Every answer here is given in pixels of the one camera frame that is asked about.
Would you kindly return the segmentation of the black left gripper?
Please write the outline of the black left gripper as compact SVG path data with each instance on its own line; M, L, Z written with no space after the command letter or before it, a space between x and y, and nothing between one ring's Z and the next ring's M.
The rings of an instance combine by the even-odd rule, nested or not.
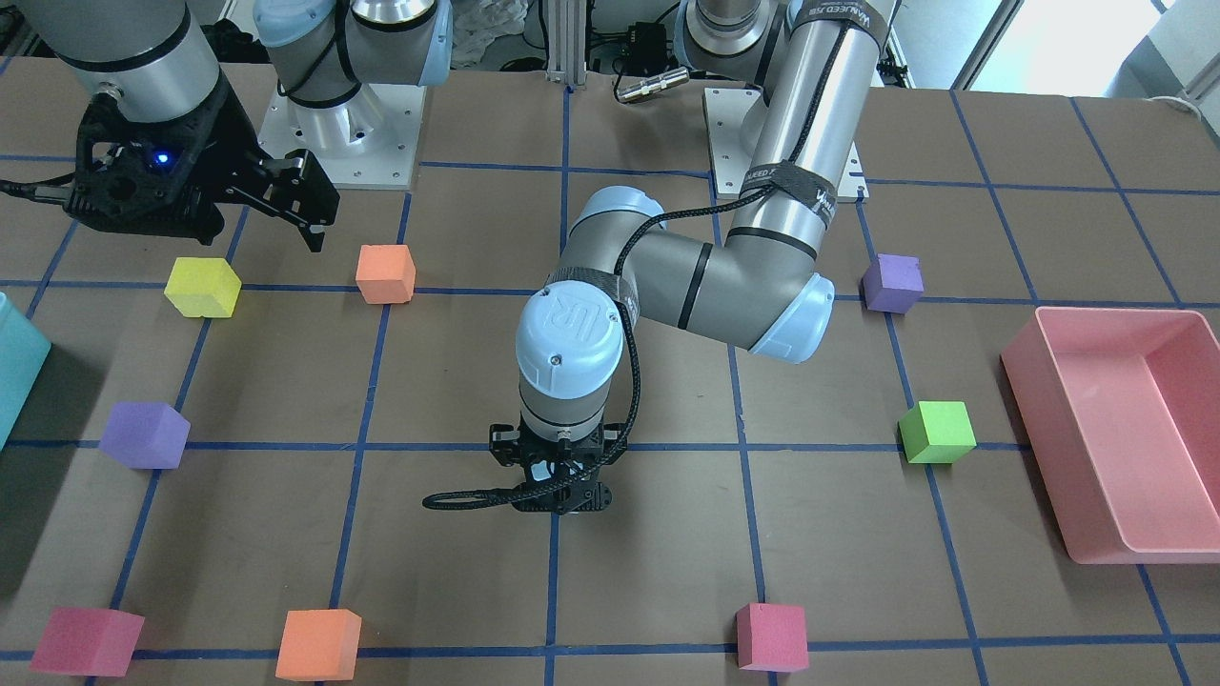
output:
M628 424L604 424L581 439L558 442L521 425L493 424L489 450L504 466L518 465L525 481L512 489L492 491L493 505L510 504L516 511L567 514L604 511L612 492L599 478L599 469L626 450L621 439Z

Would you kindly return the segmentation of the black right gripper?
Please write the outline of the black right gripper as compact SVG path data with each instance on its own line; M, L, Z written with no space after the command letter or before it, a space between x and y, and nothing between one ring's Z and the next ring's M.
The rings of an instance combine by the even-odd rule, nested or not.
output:
M100 232L214 239L232 203L296 226L322 251L339 192L312 151L272 159L227 74L195 109L162 122L121 114L117 81L98 85L74 143L70 217Z

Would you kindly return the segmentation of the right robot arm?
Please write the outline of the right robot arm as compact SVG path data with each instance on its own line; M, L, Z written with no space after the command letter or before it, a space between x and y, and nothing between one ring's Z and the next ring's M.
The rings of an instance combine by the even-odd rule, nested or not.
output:
M339 195L323 159L389 135L375 85L443 83L449 1L257 1L257 40L296 116L294 146L265 151L205 31L183 1L21 1L48 48L92 92L74 170L4 181L89 229L192 238L223 231L220 204L284 220L321 251Z

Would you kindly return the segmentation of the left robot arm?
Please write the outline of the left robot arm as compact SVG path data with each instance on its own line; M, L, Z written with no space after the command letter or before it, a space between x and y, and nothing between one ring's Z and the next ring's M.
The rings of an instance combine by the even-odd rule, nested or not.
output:
M518 425L494 425L489 449L523 469L515 488L428 496L436 509L601 511L601 466L619 460L623 424L605 405L620 361L640 395L638 320L784 363L819 347L833 284L816 271L834 217L867 88L894 1L684 1L673 49L692 70L760 88L756 140L737 199L662 212L645 192L598 190L516 330Z

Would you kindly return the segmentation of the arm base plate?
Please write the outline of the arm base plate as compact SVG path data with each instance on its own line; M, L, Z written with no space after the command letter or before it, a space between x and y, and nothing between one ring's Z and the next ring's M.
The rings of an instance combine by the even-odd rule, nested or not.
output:
M309 149L339 190L410 190L427 94L420 85L365 84L327 109L274 95L257 143L274 157Z
M733 200L738 197L743 176L750 166L765 106L760 100L760 92L728 88L705 88L702 103L708 125L716 199ZM849 148L837 194L841 203L866 201L870 198L855 142Z

